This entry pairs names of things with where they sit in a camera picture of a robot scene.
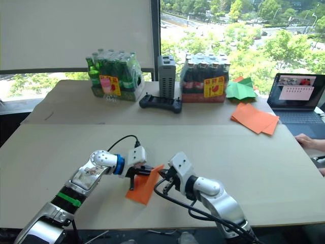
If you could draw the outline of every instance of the green stripe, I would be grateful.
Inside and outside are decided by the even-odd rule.
[[[73,206],[75,207],[80,207],[81,206],[81,202],[79,200],[73,199],[72,197],[67,196],[66,194],[59,192],[57,194],[58,197],[63,198],[64,200],[72,203]]]

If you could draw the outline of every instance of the laptop screen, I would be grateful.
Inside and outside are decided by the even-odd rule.
[[[314,110],[325,88],[325,75],[276,74],[268,104],[273,108]]]

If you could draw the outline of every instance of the laptop keyboard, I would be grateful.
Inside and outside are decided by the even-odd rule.
[[[323,124],[320,116],[314,112],[277,112],[284,124]]]

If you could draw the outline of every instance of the green paper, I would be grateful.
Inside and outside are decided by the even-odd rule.
[[[257,95],[254,92],[251,78],[249,77],[239,82],[229,82],[226,89],[226,97],[237,98],[239,100],[245,98],[256,98]]]

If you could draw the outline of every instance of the laptop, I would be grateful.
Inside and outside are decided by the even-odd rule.
[[[325,75],[276,74],[268,104],[294,136],[325,139],[325,123],[315,107],[325,89]]]

